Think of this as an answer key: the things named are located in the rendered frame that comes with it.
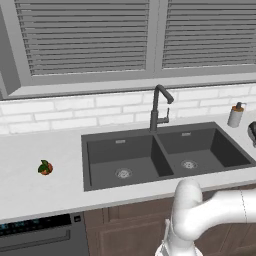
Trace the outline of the dark grey sink faucet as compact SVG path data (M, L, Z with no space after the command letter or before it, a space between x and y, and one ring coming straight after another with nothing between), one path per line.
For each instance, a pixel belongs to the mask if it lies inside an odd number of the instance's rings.
M164 118L159 117L159 111L158 111L159 94L162 94L165 97L168 104L172 104L174 102L173 96L165 89L163 85L158 84L155 87L154 95L153 95L153 108L151 110L151 117L150 117L151 132L156 132L157 126L159 124L165 124L169 122L169 114L166 114Z

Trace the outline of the dark grey double sink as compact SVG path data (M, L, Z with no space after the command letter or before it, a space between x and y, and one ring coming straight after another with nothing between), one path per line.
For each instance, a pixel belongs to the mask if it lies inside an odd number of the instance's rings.
M81 137L86 191L256 167L214 122Z

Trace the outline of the dark grey colander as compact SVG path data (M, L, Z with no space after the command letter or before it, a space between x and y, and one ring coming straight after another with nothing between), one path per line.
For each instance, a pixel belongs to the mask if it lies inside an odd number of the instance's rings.
M249 137L253 141L253 146L256 148L256 121L253 121L249 126L248 126L248 134Z

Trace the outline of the grey window with blinds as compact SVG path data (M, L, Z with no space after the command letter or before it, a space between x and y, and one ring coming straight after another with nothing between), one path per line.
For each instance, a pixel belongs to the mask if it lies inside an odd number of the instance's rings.
M21 83L8 99L256 82L256 0L0 0L0 8Z

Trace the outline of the orange with green leaves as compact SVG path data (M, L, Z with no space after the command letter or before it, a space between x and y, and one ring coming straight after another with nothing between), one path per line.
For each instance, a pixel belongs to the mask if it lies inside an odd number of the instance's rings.
M38 172L42 175L49 175L53 171L53 166L47 160L42 160L38 167Z

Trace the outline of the brown wooden cupboard door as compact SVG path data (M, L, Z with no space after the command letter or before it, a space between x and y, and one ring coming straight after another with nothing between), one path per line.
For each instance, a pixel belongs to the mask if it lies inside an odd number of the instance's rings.
M154 256L173 200L157 199L86 211L90 256ZM195 241L203 256L256 256L256 224L224 224Z

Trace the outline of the white soap dispenser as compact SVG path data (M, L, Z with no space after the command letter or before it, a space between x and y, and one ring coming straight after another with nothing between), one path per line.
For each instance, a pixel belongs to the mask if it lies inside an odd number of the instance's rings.
M227 125L232 128L237 128L240 124L240 121L242 119L242 115L244 113L244 107L246 106L246 103L238 102L236 105L234 105L231 108L229 118L227 121Z

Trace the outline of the dark grey dishwasher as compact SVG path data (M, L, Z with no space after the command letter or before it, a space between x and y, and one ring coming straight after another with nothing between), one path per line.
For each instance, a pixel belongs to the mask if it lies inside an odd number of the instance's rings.
M89 256L83 214L0 224L0 256Z

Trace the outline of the grey wall cupboard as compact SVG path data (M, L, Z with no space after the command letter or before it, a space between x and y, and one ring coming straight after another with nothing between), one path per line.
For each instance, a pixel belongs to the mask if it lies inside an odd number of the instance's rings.
M2 9L0 8L0 100L21 87Z

